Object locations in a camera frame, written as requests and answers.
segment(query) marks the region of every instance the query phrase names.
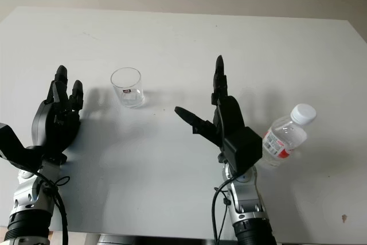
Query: table surface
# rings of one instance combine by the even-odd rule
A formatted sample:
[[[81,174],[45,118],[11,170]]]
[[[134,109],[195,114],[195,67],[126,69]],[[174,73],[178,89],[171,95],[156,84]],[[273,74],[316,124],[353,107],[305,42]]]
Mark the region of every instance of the table surface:
[[[365,243],[367,45],[347,21],[19,7],[0,24],[0,51],[0,120],[25,146],[57,67],[69,86],[83,82],[81,129],[61,172],[71,176],[60,188],[70,231],[212,238],[218,148],[174,107],[212,120],[222,54],[228,92],[260,135],[298,103],[318,111],[299,151],[259,169],[276,239]],[[143,107],[116,103],[110,74],[120,67],[141,71]],[[0,172],[7,225],[17,169],[1,161]],[[218,221],[223,211],[218,203]],[[55,211],[51,228],[60,221]],[[234,239],[229,219],[224,239]]]

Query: bottle label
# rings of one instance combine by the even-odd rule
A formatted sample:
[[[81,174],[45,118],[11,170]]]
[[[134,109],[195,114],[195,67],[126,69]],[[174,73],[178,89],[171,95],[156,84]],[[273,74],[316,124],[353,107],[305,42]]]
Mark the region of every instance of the bottle label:
[[[291,150],[287,150],[285,148],[284,143],[274,135],[271,129],[269,129],[265,134],[263,146],[270,153],[270,155],[281,159],[287,158],[291,153]]]

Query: water bottle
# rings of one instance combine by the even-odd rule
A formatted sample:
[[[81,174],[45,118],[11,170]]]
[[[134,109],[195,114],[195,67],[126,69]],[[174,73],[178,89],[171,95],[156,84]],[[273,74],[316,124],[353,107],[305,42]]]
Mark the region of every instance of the water bottle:
[[[316,110],[304,103],[297,104],[291,115],[282,117],[271,125],[263,139],[262,163],[278,166],[292,151],[307,139],[304,126],[316,117]]]

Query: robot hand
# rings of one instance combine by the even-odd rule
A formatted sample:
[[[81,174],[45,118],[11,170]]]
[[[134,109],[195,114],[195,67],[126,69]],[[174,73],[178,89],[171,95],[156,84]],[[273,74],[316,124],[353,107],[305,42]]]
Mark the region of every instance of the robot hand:
[[[43,160],[57,165],[67,157],[62,153],[74,140],[79,126],[79,111],[83,107],[83,85],[77,80],[72,95],[67,97],[67,69],[60,66],[51,82],[47,99],[33,119],[33,146],[22,146],[14,131],[0,123],[0,157],[19,169],[38,171]]]
[[[61,213],[63,245],[68,244],[66,211],[57,189],[61,179],[57,179],[60,165],[67,160],[63,151],[72,143],[80,126],[83,85],[77,80],[68,98],[67,83],[67,69],[61,65],[47,99],[40,104],[33,119],[33,146],[24,148],[14,131],[0,123],[0,157],[20,169],[19,187],[14,193],[14,207],[3,244],[49,245],[48,227],[54,205]]]
[[[225,181],[216,189],[212,201],[214,242],[219,244],[221,234],[220,231],[218,236],[216,228],[216,198],[226,186],[224,202],[229,209],[239,245],[276,244],[256,189],[256,169],[253,167],[262,157],[262,139],[245,126],[238,102],[233,96],[228,96],[221,56],[216,62],[213,88],[212,105],[216,106],[213,123],[200,119],[182,107],[176,107],[175,112],[193,127],[194,134],[202,135],[221,151],[218,160],[224,163],[222,175]]]

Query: clear glass cup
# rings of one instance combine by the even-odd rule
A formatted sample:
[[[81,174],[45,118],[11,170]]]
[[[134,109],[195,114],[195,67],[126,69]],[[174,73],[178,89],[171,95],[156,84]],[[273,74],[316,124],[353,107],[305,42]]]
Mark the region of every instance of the clear glass cup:
[[[111,83],[123,106],[132,108],[143,104],[142,74],[135,68],[117,69],[111,75]]]

